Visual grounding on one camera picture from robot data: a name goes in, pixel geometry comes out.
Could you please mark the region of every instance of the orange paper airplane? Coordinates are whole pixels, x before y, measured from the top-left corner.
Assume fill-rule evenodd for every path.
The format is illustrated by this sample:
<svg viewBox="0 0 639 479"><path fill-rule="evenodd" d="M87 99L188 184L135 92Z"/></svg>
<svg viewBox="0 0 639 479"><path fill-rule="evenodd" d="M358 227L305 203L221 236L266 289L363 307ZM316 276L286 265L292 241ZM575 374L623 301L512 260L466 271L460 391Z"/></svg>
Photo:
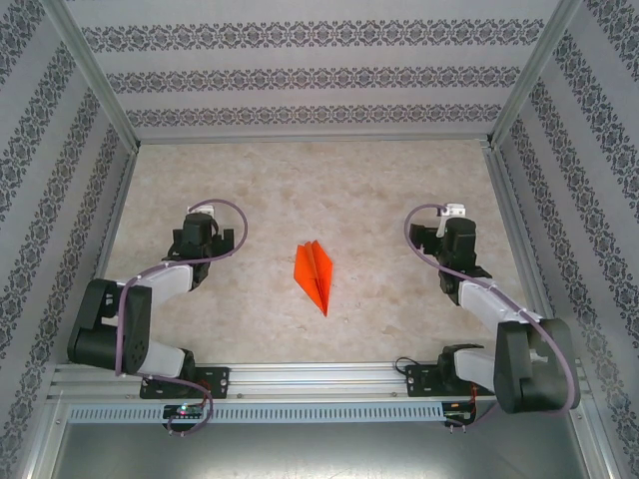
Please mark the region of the orange paper airplane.
<svg viewBox="0 0 639 479"><path fill-rule="evenodd" d="M317 241L298 246L294 278L323 315L328 315L332 261Z"/></svg>

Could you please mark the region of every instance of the cable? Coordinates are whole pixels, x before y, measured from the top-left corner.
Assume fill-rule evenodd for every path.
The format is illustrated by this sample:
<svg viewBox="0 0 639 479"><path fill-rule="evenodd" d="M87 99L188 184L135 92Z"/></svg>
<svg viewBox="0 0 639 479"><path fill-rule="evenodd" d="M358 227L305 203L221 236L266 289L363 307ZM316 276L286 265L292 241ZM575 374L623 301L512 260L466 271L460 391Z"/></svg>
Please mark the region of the cable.
<svg viewBox="0 0 639 479"><path fill-rule="evenodd" d="M477 386L474 382L470 383L470 404L472 404L470 414L475 414L477 412Z"/></svg>
<svg viewBox="0 0 639 479"><path fill-rule="evenodd" d="M457 427L461 427L463 432L466 432L466 429L469 428L474 428L477 424L479 424L480 422L483 422L487 417L492 416L495 411L497 411L499 408L497 407L497 401L493 402L490 407L488 407L488 409L486 410L486 412L484 412L481 416L479 416L478 418L476 418L474 421L472 421L470 424L464 424L461 421L458 421L457 419L452 419L451 417L444 417L444 423L445 422L449 422L450 424L457 426Z"/></svg>
<svg viewBox="0 0 639 479"><path fill-rule="evenodd" d="M200 384L202 387L204 387L206 390L210 391L211 390L211 384L209 384L207 381L205 381L204 379L198 381L198 384ZM200 407L204 407L207 404L207 396L204 396L202 398L202 402L200 404L198 404L198 406Z"/></svg>
<svg viewBox="0 0 639 479"><path fill-rule="evenodd" d="M233 249L231 249L229 252L222 254L220 256L216 256L216 257L204 257L202 259L186 259L186 260L182 260L182 261L173 261L173 262L163 262L161 264L156 264L155 266L149 267L148 269L145 269L144 271L140 272L139 274L137 274L135 277L132 277L131 279L129 279L124 287L122 288L122 292L120 293L120 301L118 303L118 329L117 329L117 336L116 336L116 376L120 376L122 375L122 356L123 356L123 350L124 350L124 325L125 325L125 304L126 304L126 300L127 300L127 294L129 293L129 289L131 287L133 287L138 281L140 281L143 277L148 276L149 274L165 269L167 267L175 267L175 266L181 266L181 265L193 265L193 264L203 264L203 263L207 263L207 262L214 262L214 261L219 261L221 259L224 259L225 257L229 257L232 254L235 254L236 252L238 252L238 250L244 245L245 241L247 240L247 236L249 234L249 221L247 220L247 216L244 214L244 212L240 209L240 207L238 207L236 204L229 202L227 200L219 200L219 199L212 199L212 200L204 200L203 202L199 202L195 205L193 205L192 207L190 207L188 209L189 213L192 212L195 208L201 207L202 205L211 205L211 204L220 204L220 205L227 205L231 208L233 208L236 212L238 212L238 214L240 215L240 217L242 218L242 222L244 224L244 233L242 234L242 238L240 239L240 242L238 242L238 245L236 247L234 247ZM174 378L174 377L165 377L165 376L142 376L142 377L146 377L147 379L155 379L158 381L164 381L164 382L172 382L174 384L179 384L179 385L183 385L183 386L189 386L189 387L193 387L194 389L198 389L200 391L202 391L205 394L205 400L208 399L209 403L210 403L210 408L209 408L209 412L207 413L206 418L199 422L198 424L196 424L194 427L192 427L190 430L188 431L184 431L184 432L180 432L181 437L184 437L186 435L192 434L196 431L198 431L199 429L201 429L202 427L204 427L205 424L207 424L207 422L211 419L211 417L213 416L213 396L211 395L211 392L209 390L207 390L205 387L201 386L200 384L197 384L195 382L191 382L191 381L185 381L184 379L178 379L178 378ZM173 420L175 419L175 417L171 417L169 418L169 422L167 423L167 428L169 429L169 433L173 434L174 432L178 432L178 431L174 431L173 429L171 429L171 423L173 422Z"/></svg>
<svg viewBox="0 0 639 479"><path fill-rule="evenodd" d="M221 259L224 259L225 257L229 257L232 254L235 254L236 252L238 252L238 249L240 249L244 245L245 241L247 240L247 235L249 233L249 222L247 220L247 216L240 209L240 207L238 207L234 203L228 202L227 200L218 200L218 199L205 200L203 202L199 202L196 205L193 205L192 207L190 207L189 208L189 212L191 212L195 208L201 207L202 205L209 205L209 204L227 205L227 206L233 208L236 212L238 212L240 214L240 216L242 217L242 221L244 223L244 234L242 235L242 239L240 239L240 242L238 243L238 245L236 247L234 247L229 252L227 252L225 254L222 254L220 256L204 257L202 259L186 259L186 260L183 260L183 261L163 262L161 264L156 264L155 266L152 266L152 267L150 267L148 269L145 269L144 271L138 273L135 277L132 277L131 279L129 279L126 282L126 284L124 285L124 288L122 289L122 292L120 294L120 301L118 303L118 333L117 333L117 337L116 337L116 376L119 376L119 375L122 374L122 356L123 356L123 346L124 346L124 324L125 324L125 303L126 303L126 300L127 300L127 294L129 293L129 289L132 286L134 286L143 277L148 276L152 272L159 271L159 270L164 269L166 267L175 267L175 266L181 266L181 265L185 265L185 264L186 265L203 264L203 263L207 263L207 262L219 261Z"/></svg>
<svg viewBox="0 0 639 479"><path fill-rule="evenodd" d="M438 211L443 211L446 210L446 207L443 205L436 205L436 204L426 204L426 205L420 205L419 207L414 208L406 217L406 220L403 224L403 234L404 237L406 238L406 242L408 243L408 246L410 246L410 249L412 249L412 251L417 254L417 256L419 256L419 258L421 258L423 261L425 261L426 263L430 264L431 266L439 269L440 271L446 272L448 274L452 274L453 276L457 276L460 279L463 279L464 281L469 281L473 284L477 284L480 287L483 287L484 289L487 289L488 291L492 292L494 295L496 295L499 299L501 299L508 307L510 307L517 315L519 315L520 317L524 318L526 321L528 321L530 323L530 325L532 325L532 327L539 333L539 335L546 341L546 343L550 346L550 349L552 349L552 352L554 352L555 356L557 357L557 360L559 361L559 364L561 365L561 368L563 369L563 373L566 376L566 385L568 388L568 394L566 397L566 402L564 403L564 405L561 407L561 409L559 409L558 413L562 414L562 413L566 413L570 410L570 408L572 407L572 403L575 401L575 381L574 378L572 376L572 371L570 370L570 365L568 364L568 360L566 359L566 357L563 355L563 353L561 352L561 349L559 349L559 346L557 345L557 343L552 339L552 337L550 336L550 334L548 334L548 332L541 327L541 325L535 321L535 319L528 314L527 311L525 311L524 309L522 309L521 307L519 307L519 305L514 302L512 299L510 299L505 293L503 293L501 290L499 290L497 287L494 287L493 285L488 285L485 284L481 281L478 281L477 279L470 277L466 274L463 274L461 272L455 271L454 269L450 269L448 267L442 266L441 264L433 261L432 259L430 259L428 256L426 256L425 254L423 254L410 240L410 220L412 219L412 217L414 216L415 213L424 210L426 208L435 208Z"/></svg>
<svg viewBox="0 0 639 479"><path fill-rule="evenodd" d="M414 359L410 359L409 357L406 357L406 356L402 356L402 357L399 357L398 359L396 359L396 360L395 360L395 364L394 364L395 370L396 370L399 374L402 374L402 375L404 375L404 376L406 376L406 369L404 369L404 371L402 371L401 369L399 369L399 366L397 366L397 364L398 364L398 363L399 363L402 359L403 359L403 360L405 360L405 361L410 361L410 362L412 362L413 364L416 364L417 366L419 366L419 365L420 365L420 364L419 364L417 361L415 361Z"/></svg>
<svg viewBox="0 0 639 479"><path fill-rule="evenodd" d="M195 382L191 382L191 381L185 381L184 379L178 379L175 377L165 377L165 376L143 376L146 377L147 379L150 380L156 380L156 381L163 381L163 382L172 382L174 384L178 384L181 386L189 386L189 387L193 387L194 389L198 389L199 391L202 391L205 395L205 401L208 399L209 400L209 411L207 411L207 415L206 417L200 421L199 423L197 423L195 426L193 426L191 429L187 430L187 431L176 431L175 429L171 428L171 424L173 424L173 421L177 418L179 418L180 416L171 416L169 418L169 421L167 422L167 429L169 430L169 434L173 435L173 434L179 434L180 437L185 437L188 436L189 434L193 434L194 432L198 432L200 429L202 429L204 426L207 425L207 423L211 420L211 418L213 417L213 395L211 394L211 391L209 391L207 388L205 388L204 386L201 386L200 384L197 384Z"/></svg>

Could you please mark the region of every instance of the striped wall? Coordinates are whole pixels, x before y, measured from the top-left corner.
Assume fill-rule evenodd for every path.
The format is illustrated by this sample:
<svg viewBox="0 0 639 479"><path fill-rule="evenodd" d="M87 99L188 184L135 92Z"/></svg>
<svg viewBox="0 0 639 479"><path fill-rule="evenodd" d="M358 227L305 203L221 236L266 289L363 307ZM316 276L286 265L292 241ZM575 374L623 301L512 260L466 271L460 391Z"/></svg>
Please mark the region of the striped wall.
<svg viewBox="0 0 639 479"><path fill-rule="evenodd" d="M142 140L490 132L557 0L74 0Z"/></svg>
<svg viewBox="0 0 639 479"><path fill-rule="evenodd" d="M501 154L622 477L639 477L639 1L584 0Z"/></svg>
<svg viewBox="0 0 639 479"><path fill-rule="evenodd" d="M128 152L35 0L0 2L0 478L97 267Z"/></svg>

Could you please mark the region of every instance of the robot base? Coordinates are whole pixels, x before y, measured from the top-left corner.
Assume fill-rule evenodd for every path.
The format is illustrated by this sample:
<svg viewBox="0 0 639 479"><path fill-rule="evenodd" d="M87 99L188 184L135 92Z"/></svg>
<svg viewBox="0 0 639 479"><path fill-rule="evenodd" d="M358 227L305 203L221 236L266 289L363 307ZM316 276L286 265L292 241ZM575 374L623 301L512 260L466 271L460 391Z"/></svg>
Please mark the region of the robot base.
<svg viewBox="0 0 639 479"><path fill-rule="evenodd" d="M189 379L211 391L214 399L226 399L229 391L227 367L196 367L195 377ZM144 379L140 386L142 399L202 399L202 392L188 386Z"/></svg>
<svg viewBox="0 0 639 479"><path fill-rule="evenodd" d="M408 397L459 397L469 396L469 381L444 381L436 364L409 365L406 372ZM494 396L488 389L477 386L478 396Z"/></svg>

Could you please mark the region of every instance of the metal floor panel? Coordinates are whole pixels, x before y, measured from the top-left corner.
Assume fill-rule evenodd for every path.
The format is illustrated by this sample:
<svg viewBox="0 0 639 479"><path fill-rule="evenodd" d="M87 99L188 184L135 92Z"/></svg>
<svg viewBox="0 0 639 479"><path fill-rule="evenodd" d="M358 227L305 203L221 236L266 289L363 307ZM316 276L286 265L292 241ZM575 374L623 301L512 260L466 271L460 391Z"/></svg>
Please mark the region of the metal floor panel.
<svg viewBox="0 0 639 479"><path fill-rule="evenodd" d="M581 479L568 418L491 415L466 434L440 423L67 426L56 479Z"/></svg>

